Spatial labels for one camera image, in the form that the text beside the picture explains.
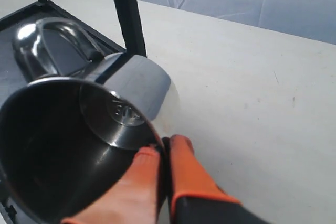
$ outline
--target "metal pot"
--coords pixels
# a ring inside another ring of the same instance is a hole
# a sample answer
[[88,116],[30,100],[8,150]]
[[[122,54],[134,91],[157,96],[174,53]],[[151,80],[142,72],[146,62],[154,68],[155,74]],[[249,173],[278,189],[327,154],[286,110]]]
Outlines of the metal pot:
[[[68,76],[44,31],[66,38],[86,61]],[[104,56],[76,23],[45,18],[18,30],[15,59],[28,85],[0,109],[0,175],[16,203],[40,223],[72,216],[110,188],[135,152],[173,133],[179,99],[153,61]]]

